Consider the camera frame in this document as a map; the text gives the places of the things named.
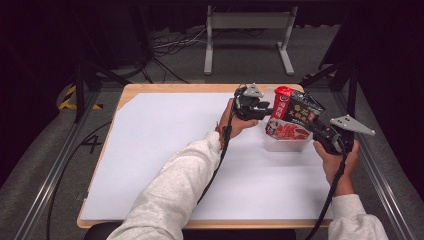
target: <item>person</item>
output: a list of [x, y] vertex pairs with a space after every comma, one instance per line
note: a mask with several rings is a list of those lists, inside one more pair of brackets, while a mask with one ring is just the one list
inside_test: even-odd
[[[183, 239], [182, 229], [218, 167], [221, 150], [219, 130], [227, 125], [232, 101], [228, 101], [221, 116], [218, 131], [208, 132], [203, 139], [175, 153], [139, 194], [124, 222], [114, 229], [108, 240]], [[258, 120], [243, 121], [234, 116], [230, 138], [257, 124]], [[341, 156], [328, 154], [319, 142], [313, 145], [323, 160], [323, 169], [331, 184]], [[384, 240], [387, 236], [381, 222], [377, 217], [366, 214], [353, 189], [351, 175], [357, 165], [358, 151], [359, 143], [355, 141], [332, 200], [334, 216], [328, 229], [329, 239]]]

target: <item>hand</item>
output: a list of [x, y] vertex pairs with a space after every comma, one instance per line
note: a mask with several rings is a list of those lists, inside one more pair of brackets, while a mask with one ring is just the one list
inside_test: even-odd
[[[233, 106], [233, 100], [234, 100], [233, 98], [230, 98], [230, 100], [228, 100], [227, 108], [225, 108], [224, 113], [222, 113], [221, 120], [219, 121], [219, 124], [218, 124], [218, 126], [221, 129], [222, 127], [228, 125], [228, 118], [230, 117], [231, 107]], [[243, 129], [258, 125], [258, 122], [259, 121], [256, 119], [243, 121], [234, 115], [231, 122], [232, 130], [231, 130], [230, 139], [239, 135], [241, 131], [243, 131]]]
[[[333, 182], [337, 170], [339, 169], [340, 162], [342, 161], [342, 156], [327, 153], [324, 147], [318, 141], [314, 142], [314, 147], [318, 155], [323, 160], [324, 172], [328, 183], [331, 184]], [[344, 174], [338, 182], [337, 189], [334, 194], [335, 196], [354, 193], [351, 176], [356, 169], [356, 165], [358, 163], [358, 156], [359, 142], [355, 140], [353, 143], [352, 151], [347, 156]]]

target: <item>gray sleeve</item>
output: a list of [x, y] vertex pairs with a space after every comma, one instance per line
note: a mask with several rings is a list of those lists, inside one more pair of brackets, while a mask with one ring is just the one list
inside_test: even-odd
[[330, 240], [384, 240], [388, 239], [380, 220], [366, 214], [359, 196], [342, 195], [333, 198], [333, 221], [328, 229]]
[[218, 166], [219, 151], [219, 134], [211, 131], [175, 153], [108, 240], [183, 239], [181, 229]]

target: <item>gray floor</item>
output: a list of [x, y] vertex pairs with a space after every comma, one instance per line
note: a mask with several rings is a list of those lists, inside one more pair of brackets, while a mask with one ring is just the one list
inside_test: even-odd
[[[293, 30], [288, 46], [288, 53], [295, 70], [293, 76], [285, 74], [276, 49], [275, 43], [279, 41], [281, 34], [271, 30], [257, 37], [240, 32], [218, 34], [214, 40], [214, 65], [211, 76], [203, 74], [204, 43], [197, 43], [175, 55], [158, 57], [158, 59], [179, 77], [193, 83], [299, 83], [306, 74], [318, 71], [317, 66], [337, 30], [337, 27], [316, 29], [306, 27]], [[122, 74], [131, 70], [128, 68], [116, 72]], [[155, 83], [182, 83], [169, 72], [165, 76], [164, 71], [153, 62], [148, 64], [146, 70]], [[148, 83], [142, 74], [130, 80], [134, 83]], [[334, 94], [325, 88], [326, 83], [327, 80], [324, 79], [305, 89], [327, 108], [321, 116], [323, 120], [342, 114], [335, 104]], [[103, 104], [103, 109], [89, 112], [76, 137], [76, 144], [80, 143], [91, 131], [112, 120], [121, 92], [122, 87], [118, 84], [104, 84], [96, 99], [97, 104]], [[58, 104], [63, 99], [63, 94], [58, 96]], [[61, 110], [60, 115], [28, 148], [8, 181], [0, 189], [0, 239], [13, 239], [18, 232], [40, 187], [57, 160], [68, 133], [75, 126], [73, 124], [75, 114], [74, 110]], [[370, 149], [375, 164], [393, 191], [401, 216], [408, 224], [410, 232], [416, 237], [415, 239], [424, 239], [424, 231], [421, 228], [421, 224], [424, 223], [424, 204], [401, 170], [360, 88], [356, 115], [359, 121], [376, 130], [376, 136], [365, 137], [364, 143]], [[106, 126], [95, 133], [99, 137], [99, 142], [104, 142], [108, 128], [109, 126]], [[51, 216], [51, 239], [82, 239], [86, 232], [78, 228], [76, 219], [82, 204], [80, 198], [89, 186], [101, 146], [96, 147], [93, 153], [90, 153], [90, 148], [90, 146], [79, 147], [64, 172]], [[356, 191], [361, 196], [367, 212], [376, 215], [382, 221], [389, 239], [413, 239], [413, 236], [407, 234], [407, 237], [402, 237], [402, 234], [397, 232], [393, 224], [395, 220], [387, 213], [390, 209], [385, 209], [382, 204], [380, 192], [376, 190], [369, 170], [364, 164], [358, 166], [354, 181]], [[38, 221], [35, 221], [28, 239], [46, 238], [48, 206], [41, 210], [43, 210], [42, 214]], [[326, 239], [326, 230], [320, 229], [316, 239]], [[296, 232], [298, 239], [304, 239], [309, 229], [298, 229]]]

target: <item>table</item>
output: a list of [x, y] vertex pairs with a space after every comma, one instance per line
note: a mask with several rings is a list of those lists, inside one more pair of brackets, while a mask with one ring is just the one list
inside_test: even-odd
[[[101, 187], [99, 187], [99, 180], [101, 177], [98, 177], [99, 175], [105, 175], [105, 171], [102, 170], [102, 166], [105, 166], [105, 164], [109, 164], [109, 163], [105, 163], [106, 161], [110, 161], [110, 158], [107, 157], [107, 155], [110, 155], [110, 152], [119, 152], [120, 150], [114, 149], [113, 151], [110, 150], [108, 153], [108, 147], [110, 146], [114, 146], [113, 145], [113, 139], [116, 140], [116, 136], [114, 135], [116, 134], [116, 129], [122, 129], [121, 127], [123, 125], [127, 126], [125, 124], [122, 123], [122, 119], [123, 119], [123, 113], [128, 113], [128, 109], [131, 106], [134, 106], [135, 101], [138, 101], [138, 98], [140, 97], [144, 97], [144, 98], [148, 98], [148, 97], [154, 97], [157, 96], [157, 94], [164, 94], [164, 95], [159, 95], [160, 97], [163, 96], [181, 96], [181, 97], [198, 97], [199, 95], [207, 95], [207, 94], [214, 94], [213, 97], [215, 96], [220, 96], [221, 99], [216, 99], [216, 101], [214, 100], [214, 102], [216, 102], [217, 106], [210, 106], [208, 105], [208, 109], [218, 109], [218, 113], [215, 113], [216, 111], [214, 111], [212, 113], [212, 115], [207, 116], [207, 118], [212, 118], [209, 119], [210, 122], [205, 123], [203, 126], [206, 126], [206, 129], [200, 130], [198, 132], [200, 132], [200, 135], [198, 135], [198, 132], [196, 132], [195, 130], [193, 130], [193, 133], [187, 133], [188, 134], [188, 139], [189, 140], [193, 140], [196, 139], [197, 136], [203, 136], [204, 133], [208, 130], [210, 130], [210, 128], [208, 128], [209, 125], [214, 125], [216, 119], [218, 118], [214, 118], [214, 117], [220, 117], [223, 108], [226, 105], [226, 101], [228, 100], [228, 97], [231, 97], [232, 94], [234, 93], [235, 89], [238, 87], [238, 84], [130, 84], [127, 85], [123, 91], [121, 100], [118, 103], [117, 106], [117, 113], [115, 114], [113, 123], [112, 123], [112, 127], [109, 130], [108, 133], [108, 137], [107, 137], [107, 141], [105, 142], [105, 145], [102, 149], [102, 153], [99, 157], [99, 162], [97, 164], [96, 170], [95, 170], [95, 174], [93, 174], [93, 179], [91, 181], [90, 187], [89, 187], [89, 195], [88, 198], [84, 200], [84, 204], [81, 208], [81, 212], [80, 215], [77, 219], [77, 224], [79, 227], [81, 228], [89, 228], [94, 224], [100, 223], [100, 222], [105, 222], [105, 221], [116, 221], [116, 220], [123, 220], [123, 218], [125, 218], [126, 213], [118, 213], [118, 215], [120, 215], [120, 217], [117, 217], [115, 219], [110, 219], [113, 217], [107, 217], [105, 219], [101, 219], [101, 217], [97, 217], [97, 219], [94, 218], [89, 218], [87, 217], [88, 214], [86, 214], [84, 216], [84, 211], [86, 212], [90, 212], [91, 210], [89, 210], [89, 208], [91, 209], [95, 209], [95, 210], [99, 210], [100, 209], [100, 215], [102, 215], [104, 212], [103, 210], [101, 210], [102, 206], [102, 202], [108, 201], [110, 198], [117, 198], [116, 201], [114, 201], [114, 203], [105, 203], [108, 204], [106, 208], [110, 208], [110, 206], [114, 206], [113, 208], [119, 208], [119, 204], [122, 203], [122, 201], [127, 201], [128, 204], [127, 205], [132, 205], [132, 201], [131, 199], [123, 199], [126, 198], [127, 195], [132, 195], [131, 197], [128, 198], [135, 198], [138, 193], [142, 190], [142, 189], [137, 189], [137, 190], [133, 190], [133, 192], [126, 192], [125, 194], [122, 193], [112, 193], [114, 190], [113, 187], [107, 186], [107, 194], [111, 194], [110, 197], [101, 197], [100, 201], [97, 201], [95, 203], [92, 202], [91, 207], [89, 206], [89, 200], [90, 200], [90, 194], [92, 192], [96, 191], [96, 188], [99, 189]], [[278, 84], [258, 84], [257, 87], [259, 89], [261, 89], [261, 91], [264, 91], [264, 89], [269, 89], [269, 88], [276, 88], [277, 86], [280, 86]], [[289, 85], [290, 87], [302, 90], [302, 88], [299, 85]], [[138, 104], [136, 106], [136, 111], [139, 111], [140, 108], [142, 108], [142, 105]], [[181, 120], [179, 118], [184, 118], [185, 116], [177, 116], [176, 114], [173, 114], [173, 121], [184, 121]], [[182, 137], [183, 135], [179, 134], [179, 129], [175, 129], [175, 134], [178, 136], [178, 138], [181, 138], [183, 140], [181, 140], [181, 142], [183, 142], [183, 144], [185, 145], [186, 142], [188, 142], [189, 140], [185, 140], [184, 137]], [[240, 229], [240, 228], [305, 228], [305, 227], [313, 227], [315, 224], [315, 221], [319, 215], [319, 212], [322, 209], [323, 203], [325, 201], [326, 195], [328, 193], [328, 183], [326, 183], [325, 181], [325, 175], [324, 172], [322, 171], [322, 163], [321, 163], [321, 159], [319, 159], [318, 155], [315, 153], [315, 150], [312, 147], [312, 144], [310, 144], [309, 147], [306, 147], [304, 149], [304, 151], [302, 153], [267, 153], [264, 149], [262, 149], [261, 147], [256, 147], [258, 145], [260, 145], [260, 142], [262, 141], [261, 139], [255, 137], [257, 135], [257, 132], [255, 131], [261, 131], [261, 128], [259, 126], [259, 128], [257, 128], [256, 130], [252, 131], [243, 131], [242, 134], [245, 134], [243, 137], [237, 137], [237, 141], [236, 139], [233, 139], [230, 142], [230, 147], [227, 151], [227, 155], [226, 158], [224, 159], [223, 165], [221, 167], [221, 169], [219, 170], [214, 183], [211, 185], [211, 188], [209, 189], [208, 193], [205, 195], [205, 197], [203, 198], [203, 200], [200, 202], [200, 204], [197, 206], [197, 208], [195, 209], [192, 219], [190, 220], [190, 222], [186, 225], [186, 229], [223, 229], [223, 228], [233, 228], [233, 229]], [[119, 138], [120, 141], [125, 141], [125, 138]], [[133, 139], [132, 143], [139, 141], [140, 139]], [[176, 150], [179, 150], [179, 146], [172, 146], [170, 147], [169, 144], [167, 144], [166, 146], [161, 146], [161, 151], [168, 151], [170, 152], [175, 152]], [[246, 144], [249, 144], [249, 148], [251, 148], [250, 150], [246, 150]], [[243, 151], [238, 150], [240, 146], [245, 146], [245, 148], [243, 148]], [[256, 149], [259, 149], [259, 153], [261, 156], [263, 156], [262, 159], [260, 159], [261, 161], [264, 160], [263, 162], [265, 163], [260, 163], [258, 165], [259, 158], [255, 158], [255, 157], [248, 157], [251, 156], [253, 154], [253, 156], [255, 155], [254, 151], [256, 151]], [[281, 154], [284, 154], [285, 157], [283, 157], [283, 159], [285, 159], [284, 161], [281, 161], [282, 157]], [[240, 164], [240, 161], [238, 161], [237, 159], [234, 158], [234, 155], [243, 155], [243, 161], [248, 161], [248, 162], [244, 162], [246, 164], [243, 165], [238, 165]], [[119, 158], [120, 162], [120, 168], [125, 167], [123, 165], [125, 165], [125, 161], [126, 161], [126, 157], [123, 158]], [[166, 161], [168, 158], [163, 157], [162, 161], [164, 163], [164, 161]], [[143, 164], [151, 164], [151, 162], [155, 162], [155, 159], [153, 159], [152, 161], [149, 162], [143, 162]], [[141, 168], [137, 168], [136, 166], [131, 166], [129, 169], [125, 170], [125, 175], [131, 175], [131, 169], [140, 169]], [[259, 172], [255, 172], [254, 174], [251, 174], [250, 176], [252, 177], [246, 177], [244, 174], [243, 177], [243, 171], [254, 171], [255, 169], [260, 169]], [[114, 184], [114, 180], [110, 179], [109, 177], [111, 176], [110, 174], [106, 174], [107, 177], [107, 181], [110, 181], [111, 184]], [[234, 179], [231, 177], [228, 177], [229, 175], [231, 176], [237, 176], [239, 177], [239, 179], [243, 179], [243, 182], [240, 183], [234, 183]], [[308, 180], [310, 182], [305, 184], [305, 180], [302, 179], [303, 177], [307, 177]], [[295, 181], [290, 182], [287, 179], [292, 179], [295, 178]], [[216, 197], [214, 194], [216, 193], [216, 189], [219, 189], [219, 191], [221, 192], [226, 192], [227, 189], [223, 189], [226, 188], [226, 186], [223, 186], [223, 181], [225, 180], [225, 184], [224, 185], [228, 185], [230, 186], [238, 186], [237, 187], [237, 191], [239, 191], [237, 194], [234, 194], [236, 196], [231, 196], [231, 198], [228, 198], [225, 203], [220, 204], [219, 208], [220, 209], [225, 209], [228, 207], [231, 207], [234, 209], [234, 216], [232, 215], [233, 213], [230, 213], [230, 219], [222, 219], [222, 216], [228, 216], [228, 213], [224, 213], [221, 216], [212, 216], [212, 219], [205, 219], [204, 216], [210, 216], [210, 212], [211, 212], [211, 206], [214, 212], [219, 212], [219, 211], [215, 211], [216, 210], [216, 205], [211, 204], [211, 202], [216, 202], [216, 199], [214, 200], [214, 197]], [[249, 182], [250, 185], [249, 189], [247, 192], [252, 191], [254, 192], [255, 189], [259, 189], [259, 190], [264, 190], [263, 193], [264, 194], [258, 194], [257, 196], [259, 197], [252, 197], [255, 199], [248, 199], [245, 198], [243, 201], [239, 201], [239, 199], [237, 199], [237, 196], [243, 196], [243, 194], [246, 194], [246, 189], [242, 189], [243, 187], [247, 188], [247, 184], [244, 184], [245, 182]], [[275, 184], [280, 184], [280, 187], [274, 188]], [[133, 187], [136, 184], [131, 184], [129, 182], [125, 183], [124, 185], [126, 186], [131, 186]], [[256, 204], [257, 202], [264, 202], [266, 203], [266, 205], [271, 207], [275, 207], [275, 208], [279, 208], [282, 212], [286, 211], [285, 213], [287, 213], [288, 215], [292, 214], [295, 217], [289, 217], [290, 219], [284, 219], [281, 216], [277, 216], [275, 217], [273, 214], [275, 211], [273, 211], [274, 209], [270, 210], [267, 209], [268, 206], [248, 206], [248, 208], [244, 208], [244, 210], [249, 210], [249, 211], [244, 211], [243, 217], [239, 217], [237, 214], [237, 212], [240, 212], [239, 210], [235, 209], [235, 205], [243, 205], [243, 203], [247, 203], [247, 204]], [[301, 208], [299, 208], [299, 206], [297, 207], [293, 207], [290, 204], [303, 204]], [[326, 217], [326, 220], [323, 223], [323, 226], [328, 226], [330, 220], [331, 220], [331, 211], [329, 211], [329, 215]]]

